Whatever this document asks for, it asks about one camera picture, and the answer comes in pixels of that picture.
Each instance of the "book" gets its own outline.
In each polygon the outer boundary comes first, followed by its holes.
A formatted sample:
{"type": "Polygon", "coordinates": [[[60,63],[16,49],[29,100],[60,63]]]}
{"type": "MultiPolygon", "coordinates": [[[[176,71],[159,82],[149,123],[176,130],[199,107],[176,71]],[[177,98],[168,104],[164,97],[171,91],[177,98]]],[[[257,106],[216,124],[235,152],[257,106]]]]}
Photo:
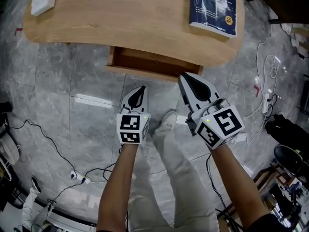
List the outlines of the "book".
{"type": "Polygon", "coordinates": [[[189,25],[236,37],[236,0],[190,0],[189,25]]]}

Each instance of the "electrical outlet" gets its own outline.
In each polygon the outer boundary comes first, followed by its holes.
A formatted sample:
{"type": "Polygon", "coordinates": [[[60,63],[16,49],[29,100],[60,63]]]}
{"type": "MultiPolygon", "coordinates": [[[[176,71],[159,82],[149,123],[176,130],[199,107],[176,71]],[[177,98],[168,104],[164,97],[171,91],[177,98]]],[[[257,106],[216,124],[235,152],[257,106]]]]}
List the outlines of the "electrical outlet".
{"type": "MultiPolygon", "coordinates": [[[[77,172],[77,171],[76,171],[76,173],[77,173],[77,179],[82,181],[82,179],[84,178],[84,175],[79,173],[79,172],[77,172]]],[[[71,179],[76,179],[76,174],[75,174],[75,172],[73,170],[71,171],[71,179]]],[[[90,182],[90,178],[86,177],[86,180],[85,180],[84,183],[88,184],[89,182],[90,182]]]]}

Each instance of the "white pants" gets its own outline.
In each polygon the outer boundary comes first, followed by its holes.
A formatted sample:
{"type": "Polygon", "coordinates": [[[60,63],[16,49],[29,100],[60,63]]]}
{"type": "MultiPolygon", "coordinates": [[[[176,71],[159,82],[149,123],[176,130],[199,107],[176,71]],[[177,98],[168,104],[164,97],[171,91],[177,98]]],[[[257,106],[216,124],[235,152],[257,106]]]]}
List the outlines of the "white pants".
{"type": "Polygon", "coordinates": [[[53,206],[51,206],[50,210],[48,211],[48,207],[50,205],[50,204],[48,204],[45,208],[43,208],[39,212],[39,214],[35,217],[35,219],[33,219],[32,208],[33,208],[33,204],[34,204],[34,201],[35,201],[37,195],[38,194],[37,194],[36,190],[34,188],[30,188],[30,193],[29,193],[29,195],[27,196],[27,198],[24,202],[23,212],[22,212],[22,215],[21,215],[23,227],[25,227],[27,230],[29,230],[31,232],[38,231],[40,229],[40,227],[38,227],[37,225],[42,227],[43,222],[48,219],[49,215],[51,214],[51,212],[53,210],[53,206]]]}
{"type": "Polygon", "coordinates": [[[129,221],[132,231],[218,232],[217,216],[196,170],[178,148],[168,126],[159,127],[153,136],[170,178],[175,196],[174,229],[160,212],[149,183],[150,167],[145,157],[137,154],[129,200],[129,221]]]}

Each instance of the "forearm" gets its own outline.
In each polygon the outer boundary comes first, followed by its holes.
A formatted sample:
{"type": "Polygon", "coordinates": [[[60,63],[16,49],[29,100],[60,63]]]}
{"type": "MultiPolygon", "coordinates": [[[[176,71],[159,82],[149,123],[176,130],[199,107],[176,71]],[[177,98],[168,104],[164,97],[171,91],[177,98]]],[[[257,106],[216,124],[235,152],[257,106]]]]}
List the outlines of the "forearm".
{"type": "Polygon", "coordinates": [[[255,183],[227,145],[212,150],[211,155],[242,225],[247,229],[260,217],[268,214],[269,210],[264,206],[255,183]]]}
{"type": "Polygon", "coordinates": [[[97,231],[126,230],[125,217],[137,148],[138,145],[123,145],[100,200],[97,231]]]}

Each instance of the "open drawer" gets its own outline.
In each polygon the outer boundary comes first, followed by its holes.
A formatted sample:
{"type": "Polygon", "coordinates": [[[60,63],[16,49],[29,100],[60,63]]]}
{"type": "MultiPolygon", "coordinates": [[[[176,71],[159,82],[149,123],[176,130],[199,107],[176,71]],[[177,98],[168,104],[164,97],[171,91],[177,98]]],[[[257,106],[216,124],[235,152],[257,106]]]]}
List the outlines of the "open drawer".
{"type": "Polygon", "coordinates": [[[201,75],[203,66],[159,54],[111,46],[106,70],[177,82],[184,72],[201,75]]]}

